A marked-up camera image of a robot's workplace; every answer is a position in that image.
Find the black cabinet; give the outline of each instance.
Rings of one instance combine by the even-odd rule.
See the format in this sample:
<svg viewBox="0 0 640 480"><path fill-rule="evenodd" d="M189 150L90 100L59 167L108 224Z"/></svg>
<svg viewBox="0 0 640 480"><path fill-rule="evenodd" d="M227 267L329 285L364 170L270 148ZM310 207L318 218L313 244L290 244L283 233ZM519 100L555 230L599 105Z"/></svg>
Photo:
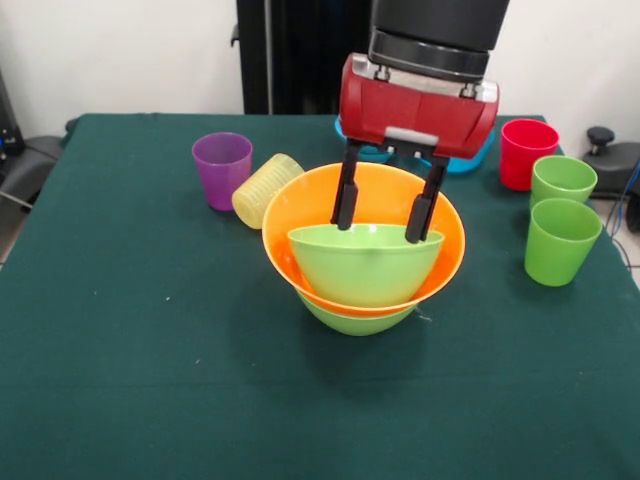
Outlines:
<svg viewBox="0 0 640 480"><path fill-rule="evenodd" d="M372 0L237 0L245 113L337 113L342 65L366 52Z"/></svg>

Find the light green bowl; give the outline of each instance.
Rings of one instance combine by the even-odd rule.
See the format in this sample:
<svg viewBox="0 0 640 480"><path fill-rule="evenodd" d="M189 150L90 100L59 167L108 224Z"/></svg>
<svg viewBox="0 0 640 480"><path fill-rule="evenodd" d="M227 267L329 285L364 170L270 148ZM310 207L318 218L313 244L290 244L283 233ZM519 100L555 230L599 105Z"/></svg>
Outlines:
<svg viewBox="0 0 640 480"><path fill-rule="evenodd" d="M315 225L289 232L302 274L315 293L354 307L386 307L407 302L435 264L444 235L429 232L411 244L401 225L356 224L341 231Z"/></svg>
<svg viewBox="0 0 640 480"><path fill-rule="evenodd" d="M364 337L366 335L374 335L376 333L384 332L391 327L397 325L404 320L411 312L416 309L417 305L406 308L390 315L383 315L381 317L349 317L346 315L340 315L338 313L325 310L307 300L304 295L298 292L300 300L304 303L305 307L309 311L324 323L327 327L344 333L345 335L352 335L355 337Z"/></svg>

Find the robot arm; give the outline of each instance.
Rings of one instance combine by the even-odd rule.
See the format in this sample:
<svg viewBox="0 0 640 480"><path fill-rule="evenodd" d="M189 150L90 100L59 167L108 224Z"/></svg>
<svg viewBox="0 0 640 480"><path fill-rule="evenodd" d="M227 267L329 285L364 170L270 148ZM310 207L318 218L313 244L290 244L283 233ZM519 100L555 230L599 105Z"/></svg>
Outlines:
<svg viewBox="0 0 640 480"><path fill-rule="evenodd" d="M406 238L425 239L449 158L471 158L495 124L499 90L484 80L509 0L374 1L368 55L342 73L340 118L348 138L331 222L348 229L361 145L428 159Z"/></svg>

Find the purple cup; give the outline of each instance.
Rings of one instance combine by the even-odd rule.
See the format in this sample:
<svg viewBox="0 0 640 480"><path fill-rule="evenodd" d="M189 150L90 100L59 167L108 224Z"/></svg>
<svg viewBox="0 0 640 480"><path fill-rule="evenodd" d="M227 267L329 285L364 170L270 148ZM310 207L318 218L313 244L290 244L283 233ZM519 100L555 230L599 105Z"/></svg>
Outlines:
<svg viewBox="0 0 640 480"><path fill-rule="evenodd" d="M233 210L231 195L251 175L253 145L237 133L212 133L193 144L193 158L211 208Z"/></svg>

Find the stacked bowls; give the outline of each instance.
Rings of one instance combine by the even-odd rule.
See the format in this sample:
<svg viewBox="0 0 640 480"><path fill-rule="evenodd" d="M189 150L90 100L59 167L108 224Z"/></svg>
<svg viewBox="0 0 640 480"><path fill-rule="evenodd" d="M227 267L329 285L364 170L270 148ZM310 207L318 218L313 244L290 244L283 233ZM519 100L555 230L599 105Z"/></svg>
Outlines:
<svg viewBox="0 0 640 480"><path fill-rule="evenodd" d="M340 170L327 165L285 185L267 207L262 238L274 268L316 318L348 335L371 335L402 321L453 278L464 255L464 228L439 194L426 242L405 242L424 180L363 163L355 177L354 226L340 232L328 225Z"/></svg>

